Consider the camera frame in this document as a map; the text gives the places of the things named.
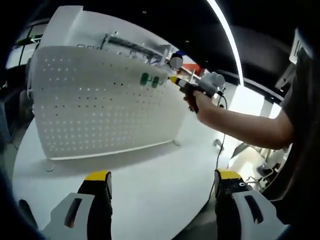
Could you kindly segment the person's right hand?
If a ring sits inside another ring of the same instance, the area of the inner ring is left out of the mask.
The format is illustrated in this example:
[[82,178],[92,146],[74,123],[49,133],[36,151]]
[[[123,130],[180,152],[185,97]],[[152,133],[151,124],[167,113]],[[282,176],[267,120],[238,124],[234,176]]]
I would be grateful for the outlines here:
[[198,120],[203,123],[208,119],[214,107],[212,100],[197,90],[192,95],[185,95],[183,100],[187,102],[189,109],[196,113]]

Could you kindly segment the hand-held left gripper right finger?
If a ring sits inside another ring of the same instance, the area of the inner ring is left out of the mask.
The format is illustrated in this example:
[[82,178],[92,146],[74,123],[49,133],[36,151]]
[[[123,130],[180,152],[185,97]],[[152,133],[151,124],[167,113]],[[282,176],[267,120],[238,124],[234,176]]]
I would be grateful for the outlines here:
[[285,232],[275,206],[238,173],[216,169],[214,193],[219,240],[278,240]]

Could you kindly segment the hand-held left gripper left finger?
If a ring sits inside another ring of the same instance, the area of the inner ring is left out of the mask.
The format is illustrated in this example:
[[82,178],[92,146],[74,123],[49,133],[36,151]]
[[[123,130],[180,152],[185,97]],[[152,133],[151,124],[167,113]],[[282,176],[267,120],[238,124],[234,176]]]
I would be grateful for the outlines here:
[[42,234],[47,240],[110,240],[112,214],[112,173],[92,172],[51,211]]

